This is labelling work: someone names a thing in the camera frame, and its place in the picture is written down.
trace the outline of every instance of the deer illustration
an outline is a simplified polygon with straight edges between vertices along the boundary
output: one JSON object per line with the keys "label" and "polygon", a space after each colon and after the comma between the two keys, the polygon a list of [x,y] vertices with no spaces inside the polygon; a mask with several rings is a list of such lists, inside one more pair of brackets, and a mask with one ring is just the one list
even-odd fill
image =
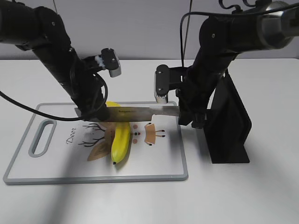
{"label": "deer illustration", "polygon": [[100,159],[104,156],[109,155],[111,152],[111,146],[115,136],[115,123],[106,122],[100,124],[106,129],[103,129],[99,124],[96,123],[91,123],[87,126],[83,126],[85,128],[92,128],[94,131],[102,131],[104,133],[103,137],[98,139],[92,139],[92,142],[83,141],[82,143],[79,143],[79,145],[84,145],[84,147],[93,147],[92,151],[90,152],[87,158],[87,161]]}
{"label": "deer illustration", "polygon": [[145,140],[144,142],[149,146],[152,146],[156,143],[156,137],[164,138],[165,135],[157,135],[157,132],[165,132],[165,130],[156,131],[155,124],[148,123],[145,128]]}
{"label": "deer illustration", "polygon": [[[91,128],[93,131],[103,132],[103,136],[100,138],[92,138],[90,141],[82,141],[78,145],[84,147],[93,147],[90,152],[87,161],[93,161],[105,157],[110,154],[111,146],[115,137],[115,123],[114,122],[103,122],[103,123],[90,123],[89,125],[83,126],[86,129]],[[145,127],[145,140],[144,142],[149,146],[156,143],[156,137],[165,137],[165,135],[157,135],[158,132],[165,132],[165,130],[156,131],[155,124],[148,123]],[[138,129],[138,125],[134,124],[133,129]],[[134,132],[132,134],[132,143],[137,144],[137,138],[142,134],[140,132]]]}

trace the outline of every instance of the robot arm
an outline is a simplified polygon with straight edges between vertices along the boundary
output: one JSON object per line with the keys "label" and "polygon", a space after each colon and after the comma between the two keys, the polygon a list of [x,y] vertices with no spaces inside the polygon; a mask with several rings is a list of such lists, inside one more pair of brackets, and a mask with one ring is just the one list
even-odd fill
{"label": "robot arm", "polygon": [[[254,9],[240,13],[264,12],[287,5],[282,1],[258,0]],[[298,8],[261,16],[210,16],[201,26],[201,47],[191,67],[157,67],[156,100],[166,103],[168,91],[176,89],[179,124],[186,126],[192,122],[192,127],[203,128],[210,96],[230,63],[243,52],[281,49],[294,36],[299,36]]]}
{"label": "robot arm", "polygon": [[[29,8],[22,3],[0,1],[0,42],[32,50],[78,106],[82,116],[103,103],[103,83],[94,73],[108,69],[110,76],[121,74],[113,49],[101,55],[79,59],[71,46],[61,17],[45,7]],[[103,104],[97,119],[109,117]]]}

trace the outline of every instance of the black stand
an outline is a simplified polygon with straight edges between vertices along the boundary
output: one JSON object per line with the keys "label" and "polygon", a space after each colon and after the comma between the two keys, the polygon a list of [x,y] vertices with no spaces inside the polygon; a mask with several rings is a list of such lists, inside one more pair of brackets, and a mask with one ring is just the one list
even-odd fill
{"label": "black stand", "polygon": [[218,83],[204,127],[212,163],[249,163],[244,142],[251,121],[228,73]]}

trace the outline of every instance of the white wall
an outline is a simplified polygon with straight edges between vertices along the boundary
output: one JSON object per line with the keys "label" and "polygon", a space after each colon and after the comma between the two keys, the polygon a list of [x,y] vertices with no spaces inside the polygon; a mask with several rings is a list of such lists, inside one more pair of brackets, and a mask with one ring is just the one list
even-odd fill
{"label": "white wall", "polygon": [[[30,7],[54,9],[52,0],[20,0]],[[72,45],[80,56],[100,53],[102,48],[116,50],[120,59],[179,59],[179,22],[188,12],[189,0],[55,0]],[[298,0],[286,0],[295,3]],[[242,0],[224,0],[226,5]],[[218,0],[193,0],[193,11],[230,12]],[[199,49],[199,28],[206,19],[192,16],[186,58]],[[259,51],[242,57],[297,57],[299,38],[282,50]],[[0,44],[0,59],[34,58],[11,45]]]}

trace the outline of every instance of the kitchen knife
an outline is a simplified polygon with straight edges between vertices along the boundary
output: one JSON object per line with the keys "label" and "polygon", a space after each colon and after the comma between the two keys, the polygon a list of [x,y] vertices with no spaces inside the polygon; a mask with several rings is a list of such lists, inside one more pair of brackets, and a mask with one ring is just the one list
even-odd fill
{"label": "kitchen knife", "polygon": [[[167,115],[167,116],[179,116],[178,106],[154,106],[154,107],[107,107],[110,112],[109,119],[101,122],[139,122],[139,121],[151,121],[153,115]],[[78,108],[75,108],[78,116],[81,112]],[[93,118],[88,121],[100,122]]]}

